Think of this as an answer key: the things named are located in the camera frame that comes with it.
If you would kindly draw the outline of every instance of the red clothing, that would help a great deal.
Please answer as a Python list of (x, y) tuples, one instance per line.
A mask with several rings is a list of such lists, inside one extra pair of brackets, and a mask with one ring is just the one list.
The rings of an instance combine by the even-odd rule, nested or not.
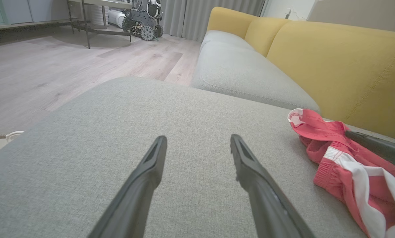
[(342, 122), (309, 109), (292, 110), (288, 120), (319, 164), (314, 183), (345, 203), (369, 237), (395, 238), (395, 165), (347, 138)]

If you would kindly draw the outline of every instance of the wooden floor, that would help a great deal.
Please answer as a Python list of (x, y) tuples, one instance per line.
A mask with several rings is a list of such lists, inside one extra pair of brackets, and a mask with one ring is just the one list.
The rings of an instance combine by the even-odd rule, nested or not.
[(147, 42), (55, 27), (0, 43), (0, 134), (23, 131), (83, 92), (116, 77), (189, 85), (199, 42), (164, 35)]

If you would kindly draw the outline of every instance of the gray fabric surface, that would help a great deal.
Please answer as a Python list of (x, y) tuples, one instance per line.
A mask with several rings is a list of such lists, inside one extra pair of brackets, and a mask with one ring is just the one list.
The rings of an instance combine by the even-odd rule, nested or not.
[(239, 134), (319, 238), (365, 237), (313, 184), (289, 110), (143, 78), (80, 95), (0, 150), (0, 237), (86, 237), (159, 135), (168, 139), (147, 238), (257, 237), (235, 180)]
[(191, 86), (290, 110), (320, 111), (297, 83), (261, 54), (220, 42), (202, 48)]
[(210, 30), (206, 33), (205, 38), (203, 38), (202, 45), (200, 45), (200, 50), (208, 43), (208, 42), (221, 42), (234, 47), (244, 48), (248, 50), (253, 50), (253, 47), (249, 45), (244, 39), (236, 36), (234, 34), (223, 32), (219, 30)]

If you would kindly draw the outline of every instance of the white ribbed container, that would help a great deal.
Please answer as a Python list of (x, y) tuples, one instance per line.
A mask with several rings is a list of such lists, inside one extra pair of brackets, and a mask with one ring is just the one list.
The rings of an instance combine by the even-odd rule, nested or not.
[[(109, 7), (105, 6), (105, 22), (108, 25), (108, 11)], [(93, 25), (99, 25), (103, 26), (104, 25), (104, 20), (102, 17), (102, 6), (97, 6), (97, 5), (90, 5), (90, 21), (92, 22)]]

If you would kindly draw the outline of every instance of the gray curtain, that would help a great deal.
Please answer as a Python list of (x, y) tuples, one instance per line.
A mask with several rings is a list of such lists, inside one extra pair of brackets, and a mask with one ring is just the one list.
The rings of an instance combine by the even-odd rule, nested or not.
[(202, 42), (211, 10), (225, 7), (259, 16), (265, 0), (163, 0), (164, 33)]

